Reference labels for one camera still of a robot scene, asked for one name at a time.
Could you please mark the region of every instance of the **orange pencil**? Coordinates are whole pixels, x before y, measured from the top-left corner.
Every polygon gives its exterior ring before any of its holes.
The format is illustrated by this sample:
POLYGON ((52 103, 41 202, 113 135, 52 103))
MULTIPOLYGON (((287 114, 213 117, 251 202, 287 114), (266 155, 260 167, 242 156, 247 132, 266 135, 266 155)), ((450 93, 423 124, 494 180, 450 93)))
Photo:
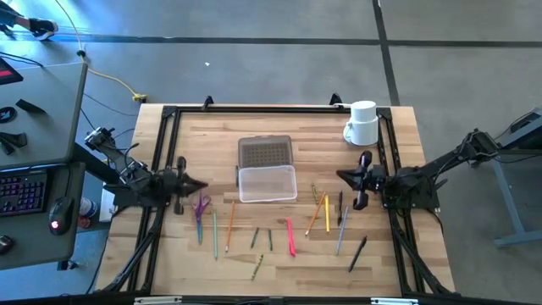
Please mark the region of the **orange pencil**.
POLYGON ((226 253, 230 249, 230 237, 231 237, 231 226, 234 223, 234 213, 235 213, 235 200, 231 203, 231 215, 230 215, 230 227, 228 228, 228 241, 226 242, 226 253))
POLYGON ((308 235, 308 232, 311 230, 312 225, 314 224, 314 220, 316 220, 316 216, 318 216, 318 212, 320 211, 320 208, 322 207, 322 203, 324 203, 326 193, 324 192, 322 194, 322 197, 320 197, 320 203, 318 204, 318 207, 316 208, 316 211, 314 211, 314 216, 312 217, 311 224, 308 226, 307 232, 305 232, 305 236, 308 235))

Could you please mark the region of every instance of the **white cup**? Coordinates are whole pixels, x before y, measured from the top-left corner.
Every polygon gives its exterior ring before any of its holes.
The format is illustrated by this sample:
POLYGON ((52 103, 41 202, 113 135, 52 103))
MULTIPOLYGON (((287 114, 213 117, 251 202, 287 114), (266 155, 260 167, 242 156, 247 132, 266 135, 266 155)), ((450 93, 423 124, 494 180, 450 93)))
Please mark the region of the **white cup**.
POLYGON ((379 118, 368 122, 349 120, 343 131, 343 137, 351 144, 358 146, 373 145, 379 140, 379 118))
POLYGON ((376 103, 373 101, 359 101, 350 106, 352 122, 370 122, 376 117, 376 103))

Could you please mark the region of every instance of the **person's foot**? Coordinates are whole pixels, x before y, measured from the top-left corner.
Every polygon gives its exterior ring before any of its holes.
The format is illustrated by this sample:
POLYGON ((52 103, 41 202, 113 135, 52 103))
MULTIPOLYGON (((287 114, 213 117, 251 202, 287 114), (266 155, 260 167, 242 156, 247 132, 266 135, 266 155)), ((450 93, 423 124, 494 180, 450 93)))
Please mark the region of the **person's foot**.
POLYGON ((8 28, 7 25, 0 25, 0 31, 2 31, 6 36, 13 36, 14 32, 8 28))
POLYGON ((58 25, 51 20, 30 18, 30 32, 37 40, 46 40, 58 32, 58 25))

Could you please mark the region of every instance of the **clear plastic container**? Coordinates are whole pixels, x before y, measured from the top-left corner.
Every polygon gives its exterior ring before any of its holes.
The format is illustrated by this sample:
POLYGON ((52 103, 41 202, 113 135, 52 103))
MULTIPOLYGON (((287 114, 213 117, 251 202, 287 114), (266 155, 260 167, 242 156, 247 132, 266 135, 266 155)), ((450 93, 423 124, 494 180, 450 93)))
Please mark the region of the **clear plastic container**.
POLYGON ((273 202, 296 198, 296 170, 291 165, 239 170, 241 202, 273 202))

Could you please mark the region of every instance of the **rgb keyboard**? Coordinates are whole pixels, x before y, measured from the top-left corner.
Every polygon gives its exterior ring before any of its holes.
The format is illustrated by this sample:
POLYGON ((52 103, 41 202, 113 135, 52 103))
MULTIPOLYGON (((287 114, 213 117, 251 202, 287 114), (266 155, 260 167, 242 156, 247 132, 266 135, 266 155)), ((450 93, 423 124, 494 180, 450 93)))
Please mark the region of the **rgb keyboard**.
POLYGON ((43 212, 45 170, 0 173, 0 217, 43 212))

